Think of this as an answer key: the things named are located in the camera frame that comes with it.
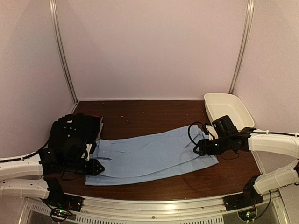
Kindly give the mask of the light blue long sleeve shirt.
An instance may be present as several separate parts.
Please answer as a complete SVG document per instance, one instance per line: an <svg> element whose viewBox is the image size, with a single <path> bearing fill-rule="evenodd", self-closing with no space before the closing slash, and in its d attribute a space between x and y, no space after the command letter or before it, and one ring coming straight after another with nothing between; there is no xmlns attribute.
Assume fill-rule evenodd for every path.
<svg viewBox="0 0 299 224"><path fill-rule="evenodd" d="M149 182L218 164L215 156L193 152L191 140L207 139L197 126L184 126L163 133L128 139L97 141L93 157L105 171L87 176L89 186L115 186Z"/></svg>

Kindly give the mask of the grey shirt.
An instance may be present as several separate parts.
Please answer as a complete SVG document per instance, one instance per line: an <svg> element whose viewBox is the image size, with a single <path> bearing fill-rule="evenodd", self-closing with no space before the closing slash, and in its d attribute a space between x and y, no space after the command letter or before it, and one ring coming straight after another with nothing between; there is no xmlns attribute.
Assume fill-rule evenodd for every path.
<svg viewBox="0 0 299 224"><path fill-rule="evenodd" d="M103 117L102 116L99 116L99 130L98 130L98 133L96 135L96 140L99 140L100 139L100 135L101 135L101 132L102 132L102 129L103 129Z"/></svg>

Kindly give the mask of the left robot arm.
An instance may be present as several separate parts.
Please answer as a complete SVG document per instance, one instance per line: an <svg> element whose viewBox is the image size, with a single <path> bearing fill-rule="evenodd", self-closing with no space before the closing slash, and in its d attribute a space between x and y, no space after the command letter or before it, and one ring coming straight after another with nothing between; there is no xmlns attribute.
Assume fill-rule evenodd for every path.
<svg viewBox="0 0 299 224"><path fill-rule="evenodd" d="M35 197L63 207L67 203L59 181L46 175L64 174L97 176L105 168L91 158L96 143L70 139L62 146L43 147L31 154L0 160L0 195Z"/></svg>

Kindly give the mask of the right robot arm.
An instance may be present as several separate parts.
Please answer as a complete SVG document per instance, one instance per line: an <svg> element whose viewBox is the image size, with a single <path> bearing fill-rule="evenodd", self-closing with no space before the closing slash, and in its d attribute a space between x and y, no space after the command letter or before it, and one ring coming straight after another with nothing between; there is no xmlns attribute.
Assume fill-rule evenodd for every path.
<svg viewBox="0 0 299 224"><path fill-rule="evenodd" d="M299 134L272 132L254 127L237 129L228 115L212 122L212 134L202 126L208 139L191 140L199 156L223 155L227 151L250 152L263 172L252 177L240 194L240 203L249 206L262 194L299 183Z"/></svg>

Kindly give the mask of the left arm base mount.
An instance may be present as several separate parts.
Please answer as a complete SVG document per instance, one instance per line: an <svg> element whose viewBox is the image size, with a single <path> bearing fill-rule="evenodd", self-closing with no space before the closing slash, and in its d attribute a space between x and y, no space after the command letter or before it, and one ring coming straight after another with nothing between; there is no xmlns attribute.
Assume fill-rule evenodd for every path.
<svg viewBox="0 0 299 224"><path fill-rule="evenodd" d="M65 194L62 189L49 189L49 195L42 201L49 206L64 209L67 211L81 211L83 198Z"/></svg>

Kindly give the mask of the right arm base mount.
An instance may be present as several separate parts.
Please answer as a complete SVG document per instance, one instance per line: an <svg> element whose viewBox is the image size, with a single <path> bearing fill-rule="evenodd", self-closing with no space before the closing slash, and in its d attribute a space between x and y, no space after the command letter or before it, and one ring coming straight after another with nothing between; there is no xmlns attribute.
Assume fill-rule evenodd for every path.
<svg viewBox="0 0 299 224"><path fill-rule="evenodd" d="M263 202L263 197L253 187L245 187L242 193L223 197L227 211L238 210Z"/></svg>

